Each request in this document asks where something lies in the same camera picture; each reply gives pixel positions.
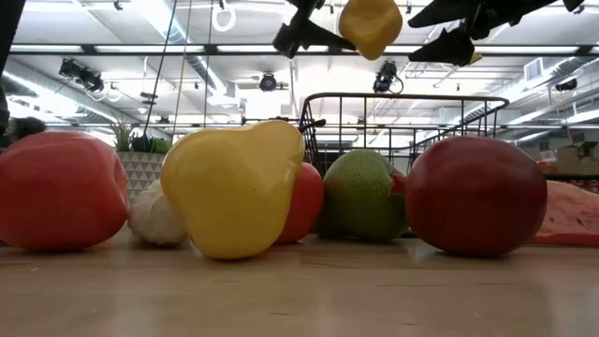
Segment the watermelon slice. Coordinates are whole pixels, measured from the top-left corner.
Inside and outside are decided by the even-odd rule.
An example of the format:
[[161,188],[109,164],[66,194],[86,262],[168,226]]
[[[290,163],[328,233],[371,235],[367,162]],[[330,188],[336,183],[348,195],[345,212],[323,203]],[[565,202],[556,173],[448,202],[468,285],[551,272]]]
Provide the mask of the watermelon slice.
[[546,215],[533,243],[599,248],[599,194],[554,181],[547,188]]

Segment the yellow bell pepper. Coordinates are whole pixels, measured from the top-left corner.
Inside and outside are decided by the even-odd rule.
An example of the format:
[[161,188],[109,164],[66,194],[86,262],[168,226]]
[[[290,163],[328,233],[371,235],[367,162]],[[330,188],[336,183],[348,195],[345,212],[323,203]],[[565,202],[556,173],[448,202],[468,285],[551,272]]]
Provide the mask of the yellow bell pepper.
[[399,36],[403,17],[394,0],[348,0],[338,29],[367,60],[378,59]]

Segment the yellow pear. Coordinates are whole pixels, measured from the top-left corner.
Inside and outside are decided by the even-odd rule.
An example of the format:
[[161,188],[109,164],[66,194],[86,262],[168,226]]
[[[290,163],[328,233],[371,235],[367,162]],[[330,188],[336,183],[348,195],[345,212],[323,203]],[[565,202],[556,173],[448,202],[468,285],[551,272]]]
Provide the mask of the yellow pear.
[[204,256],[247,258],[282,233],[304,151],[283,121],[203,129],[169,150],[160,181]]

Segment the dark red apple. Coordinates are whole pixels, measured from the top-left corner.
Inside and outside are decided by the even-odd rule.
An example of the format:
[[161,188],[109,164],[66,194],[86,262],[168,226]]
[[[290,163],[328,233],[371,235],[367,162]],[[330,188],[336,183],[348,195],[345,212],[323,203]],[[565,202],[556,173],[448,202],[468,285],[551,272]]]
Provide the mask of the dark red apple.
[[425,243],[457,256],[503,256],[539,231],[548,188],[518,147],[453,137],[416,159],[405,195],[408,224]]

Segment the black ceiling light beam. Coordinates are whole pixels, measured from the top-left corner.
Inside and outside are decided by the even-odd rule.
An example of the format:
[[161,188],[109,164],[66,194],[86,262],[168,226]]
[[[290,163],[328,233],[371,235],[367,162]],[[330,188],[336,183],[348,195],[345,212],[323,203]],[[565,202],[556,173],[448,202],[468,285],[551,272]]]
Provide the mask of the black ceiling light beam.
[[[599,56],[599,44],[595,45],[476,45],[475,51],[490,57],[562,57]],[[15,55],[85,55],[97,56],[156,56],[156,55],[274,55],[274,47],[268,44],[14,44],[9,52]]]

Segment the cardboard boxes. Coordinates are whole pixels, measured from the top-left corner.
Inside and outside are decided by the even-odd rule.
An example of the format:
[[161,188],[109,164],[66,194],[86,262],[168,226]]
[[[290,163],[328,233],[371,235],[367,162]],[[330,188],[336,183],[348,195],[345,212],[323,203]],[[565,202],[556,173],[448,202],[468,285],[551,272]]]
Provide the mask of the cardboard boxes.
[[555,166],[559,174],[599,175],[599,156],[596,141],[583,141],[563,146],[557,150]]

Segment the orange-red peach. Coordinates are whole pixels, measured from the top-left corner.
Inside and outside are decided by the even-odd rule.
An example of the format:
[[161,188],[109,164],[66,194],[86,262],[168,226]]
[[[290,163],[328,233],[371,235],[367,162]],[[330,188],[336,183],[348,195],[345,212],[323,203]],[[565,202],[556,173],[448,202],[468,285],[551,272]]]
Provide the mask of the orange-red peach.
[[324,203],[323,179],[311,164],[302,163],[296,178],[285,227],[275,244],[290,244],[307,236]]

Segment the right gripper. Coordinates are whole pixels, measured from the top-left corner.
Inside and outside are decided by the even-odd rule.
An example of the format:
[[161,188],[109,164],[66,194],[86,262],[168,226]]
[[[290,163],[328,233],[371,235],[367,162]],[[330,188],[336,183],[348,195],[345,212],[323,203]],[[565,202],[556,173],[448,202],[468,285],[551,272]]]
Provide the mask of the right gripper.
[[467,34],[456,28],[446,29],[434,41],[408,55],[411,62],[444,63],[453,66],[470,64],[475,46],[473,40],[483,39],[498,26],[519,24],[522,17],[545,7],[555,0],[433,0],[408,20],[412,28],[467,19]]

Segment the red tomato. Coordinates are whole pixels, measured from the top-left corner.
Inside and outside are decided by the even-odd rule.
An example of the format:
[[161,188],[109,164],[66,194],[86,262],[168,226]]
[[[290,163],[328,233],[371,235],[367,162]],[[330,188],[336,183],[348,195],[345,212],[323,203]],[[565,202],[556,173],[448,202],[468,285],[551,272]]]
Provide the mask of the red tomato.
[[127,178],[107,143],[71,132],[27,136],[0,154],[0,242],[79,250],[127,220]]

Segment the speckled green fruit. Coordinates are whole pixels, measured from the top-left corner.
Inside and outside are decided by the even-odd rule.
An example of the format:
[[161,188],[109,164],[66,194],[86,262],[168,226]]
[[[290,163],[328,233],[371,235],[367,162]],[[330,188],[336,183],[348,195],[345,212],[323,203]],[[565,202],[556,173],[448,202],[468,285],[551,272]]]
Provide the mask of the speckled green fruit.
[[388,242],[409,228],[405,175],[370,149],[343,154],[324,177],[324,206],[314,232],[326,238]]

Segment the succulent in patterned white pot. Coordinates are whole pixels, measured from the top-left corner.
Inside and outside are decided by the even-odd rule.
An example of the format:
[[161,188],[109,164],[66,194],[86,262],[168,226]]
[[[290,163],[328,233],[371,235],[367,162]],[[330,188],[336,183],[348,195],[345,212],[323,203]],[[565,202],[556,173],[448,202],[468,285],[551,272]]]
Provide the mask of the succulent in patterned white pot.
[[115,117],[109,120],[115,134],[115,149],[124,166],[126,189],[132,202],[150,184],[158,180],[171,142],[151,135],[135,135],[138,124],[127,124]]

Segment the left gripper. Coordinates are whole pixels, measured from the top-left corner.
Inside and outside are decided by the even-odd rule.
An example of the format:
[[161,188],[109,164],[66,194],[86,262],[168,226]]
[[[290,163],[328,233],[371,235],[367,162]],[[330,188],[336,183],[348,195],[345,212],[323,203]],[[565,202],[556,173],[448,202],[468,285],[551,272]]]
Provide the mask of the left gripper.
[[285,0],[295,7],[296,13],[290,24],[283,24],[272,41],[272,47],[280,54],[292,59],[299,48],[308,50],[311,46],[326,46],[355,51],[356,46],[349,40],[310,21],[315,9],[324,6],[326,0]]

